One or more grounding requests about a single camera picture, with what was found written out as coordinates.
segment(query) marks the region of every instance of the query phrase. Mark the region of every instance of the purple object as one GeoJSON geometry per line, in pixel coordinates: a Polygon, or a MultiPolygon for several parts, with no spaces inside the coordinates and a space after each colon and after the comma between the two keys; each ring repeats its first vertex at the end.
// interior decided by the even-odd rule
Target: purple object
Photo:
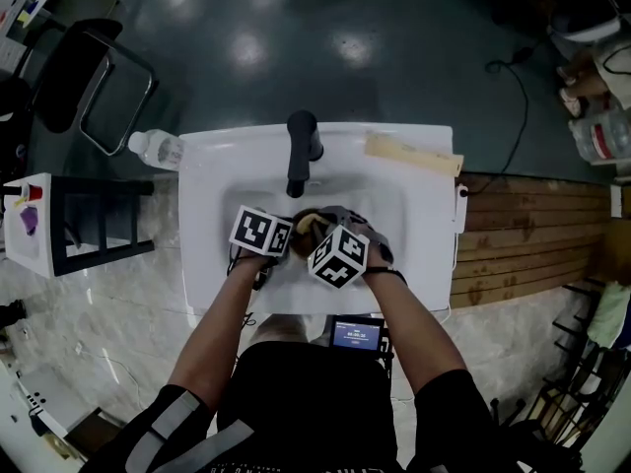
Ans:
{"type": "Polygon", "coordinates": [[[20,212],[20,218],[27,229],[27,235],[32,237],[35,234],[35,228],[37,228],[37,208],[27,207],[20,212]]]}

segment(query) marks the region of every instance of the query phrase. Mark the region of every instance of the white cube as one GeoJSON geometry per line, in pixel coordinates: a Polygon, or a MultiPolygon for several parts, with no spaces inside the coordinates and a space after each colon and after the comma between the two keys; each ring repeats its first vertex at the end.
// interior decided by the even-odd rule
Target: white cube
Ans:
{"type": "Polygon", "coordinates": [[[365,236],[338,226],[309,256],[309,273],[324,284],[341,289],[366,271],[369,243],[365,236]]]}
{"type": "Polygon", "coordinates": [[[230,242],[257,254],[280,257],[289,244],[292,229],[289,221],[242,205],[230,242]]]}

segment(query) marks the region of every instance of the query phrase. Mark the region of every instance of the wristband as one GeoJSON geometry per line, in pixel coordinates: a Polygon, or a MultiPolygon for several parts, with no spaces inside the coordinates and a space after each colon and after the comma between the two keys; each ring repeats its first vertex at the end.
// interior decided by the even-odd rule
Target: wristband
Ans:
{"type": "Polygon", "coordinates": [[[399,279],[401,279],[403,281],[403,284],[407,286],[407,281],[405,280],[405,277],[403,277],[403,274],[395,270],[391,266],[388,266],[388,267],[372,266],[372,267],[366,268],[364,275],[370,275],[371,273],[391,273],[392,275],[396,275],[399,279]]]}

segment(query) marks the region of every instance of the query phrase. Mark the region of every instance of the sink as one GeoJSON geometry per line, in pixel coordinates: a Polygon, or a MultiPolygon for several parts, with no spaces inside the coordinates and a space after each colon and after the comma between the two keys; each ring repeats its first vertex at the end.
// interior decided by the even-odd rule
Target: sink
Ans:
{"type": "Polygon", "coordinates": [[[405,194],[395,183],[375,180],[359,173],[312,176],[306,184],[305,195],[298,199],[291,199],[285,194],[286,185],[287,178],[276,177],[255,182],[236,182],[228,187],[222,198],[221,238],[229,238],[242,205],[287,216],[309,208],[343,205],[369,219],[375,227],[392,226],[393,236],[389,238],[391,249],[404,257],[407,217],[405,194]]]}
{"type": "MultiPolygon", "coordinates": [[[[444,126],[320,123],[323,157],[311,163],[305,194],[286,192],[290,139],[286,126],[255,126],[183,135],[179,222],[188,304],[206,308],[228,266],[228,238],[241,205],[293,217],[307,208],[343,205],[386,235],[395,266],[429,309],[448,306],[454,253],[454,180],[427,169],[366,156],[370,132],[388,134],[428,151],[450,153],[444,126]]],[[[357,280],[332,290],[310,277],[294,253],[274,269],[251,309],[276,313],[378,311],[357,280]]]]}

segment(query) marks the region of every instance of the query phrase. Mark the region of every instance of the wooden plank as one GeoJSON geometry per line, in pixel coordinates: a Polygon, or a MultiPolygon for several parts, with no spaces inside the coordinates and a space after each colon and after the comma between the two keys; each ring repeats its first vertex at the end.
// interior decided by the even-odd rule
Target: wooden plank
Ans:
{"type": "Polygon", "coordinates": [[[587,268],[572,273],[557,275],[549,279],[543,279],[536,282],[528,282],[510,288],[491,289],[488,291],[474,291],[461,295],[452,295],[450,303],[452,308],[463,308],[466,306],[475,306],[477,304],[491,304],[494,302],[502,302],[512,298],[533,295],[548,289],[558,288],[573,282],[584,279],[588,275],[587,268]]]}
{"type": "Polygon", "coordinates": [[[468,198],[467,212],[505,212],[507,210],[606,210],[610,198],[554,196],[544,194],[487,194],[468,198]]]}
{"type": "Polygon", "coordinates": [[[459,176],[464,162],[463,155],[421,151],[395,138],[376,133],[370,134],[366,138],[364,152],[368,156],[408,163],[414,167],[430,169],[449,177],[459,176]]]}
{"type": "Polygon", "coordinates": [[[583,247],[588,245],[596,245],[602,241],[602,236],[582,236],[580,238],[572,238],[568,240],[552,241],[550,243],[534,243],[532,245],[500,248],[484,248],[473,250],[461,250],[457,252],[457,261],[475,261],[479,259],[497,259],[503,257],[515,257],[527,254],[539,254],[544,252],[552,252],[555,250],[563,250],[566,248],[583,247]]]}
{"type": "Polygon", "coordinates": [[[564,263],[543,266],[541,268],[531,268],[519,272],[471,277],[467,279],[454,279],[452,280],[452,294],[459,295],[489,289],[510,288],[519,284],[549,279],[557,275],[582,270],[588,266],[589,261],[590,259],[588,257],[584,257],[576,261],[566,261],[564,263]]]}
{"type": "Polygon", "coordinates": [[[622,188],[622,217],[631,218],[631,186],[622,188]]]}
{"type": "MultiPolygon", "coordinates": [[[[469,188],[469,191],[479,191],[484,187],[492,175],[480,175],[463,173],[458,183],[469,188]]],[[[558,196],[592,196],[596,198],[608,198],[609,186],[598,184],[585,184],[581,182],[568,182],[565,180],[549,180],[542,178],[526,178],[514,176],[497,177],[484,190],[488,193],[513,193],[513,194],[554,194],[558,196]]]]}
{"type": "Polygon", "coordinates": [[[631,219],[612,219],[607,227],[602,251],[597,254],[596,278],[631,285],[631,219]]]}
{"type": "Polygon", "coordinates": [[[527,254],[516,257],[503,257],[499,259],[482,259],[479,261],[463,261],[454,270],[454,279],[468,277],[481,277],[484,275],[497,275],[510,273],[530,268],[540,268],[566,261],[576,261],[590,257],[595,251],[594,246],[566,248],[539,254],[527,254]]]}
{"type": "Polygon", "coordinates": [[[464,229],[468,232],[481,230],[505,230],[511,228],[537,228],[604,223],[611,214],[608,210],[548,210],[514,212],[469,212],[464,229]]]}
{"type": "Polygon", "coordinates": [[[461,250],[532,245],[572,238],[602,235],[607,224],[555,226],[531,230],[495,230],[488,232],[463,233],[458,237],[461,250]]]}

